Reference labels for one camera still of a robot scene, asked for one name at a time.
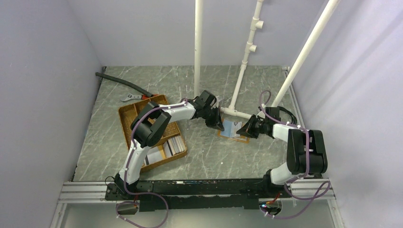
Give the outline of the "orange leather card holder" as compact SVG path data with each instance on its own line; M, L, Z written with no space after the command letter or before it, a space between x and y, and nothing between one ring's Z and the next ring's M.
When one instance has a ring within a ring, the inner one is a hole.
M217 135L219 137L233 140L236 142L249 143L248 137L242 136L237 133L237 131L240 130L245 125L244 122L236 122L227 119L222 119L222 123L224 126L224 131L221 130L217 131Z

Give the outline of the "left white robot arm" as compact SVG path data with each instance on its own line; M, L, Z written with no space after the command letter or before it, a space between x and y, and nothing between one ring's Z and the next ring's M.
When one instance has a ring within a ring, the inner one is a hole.
M118 194L129 200L136 195L141 168L148 152L162 139L168 124L202 118L207 127L224 131L217 98L204 90L194 99L176 104L148 102L131 124L130 146L123 168L115 175Z

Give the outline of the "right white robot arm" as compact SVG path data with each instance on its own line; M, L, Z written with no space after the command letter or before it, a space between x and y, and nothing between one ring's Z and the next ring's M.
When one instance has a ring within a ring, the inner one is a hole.
M274 197L280 185L306 176L322 174L327 171L328 161L323 133L320 130L307 130L292 119L281 122L283 107L266 107L265 117L252 115L236 134L248 138L266 135L287 143L286 161L269 171L270 179L262 183L262 192Z

